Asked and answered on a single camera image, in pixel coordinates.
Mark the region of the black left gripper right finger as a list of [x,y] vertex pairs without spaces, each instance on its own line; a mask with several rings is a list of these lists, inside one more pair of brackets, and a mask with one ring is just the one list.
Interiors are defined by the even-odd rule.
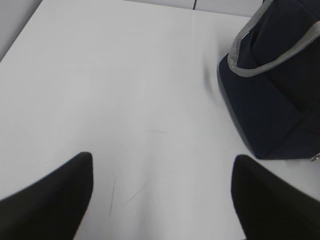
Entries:
[[320,202],[247,155],[234,160],[231,197],[247,240],[320,238]]

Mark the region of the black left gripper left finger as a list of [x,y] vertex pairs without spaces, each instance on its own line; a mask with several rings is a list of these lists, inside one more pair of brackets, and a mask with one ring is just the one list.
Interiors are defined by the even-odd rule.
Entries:
[[81,152],[0,201],[2,240],[72,240],[94,188],[93,157]]

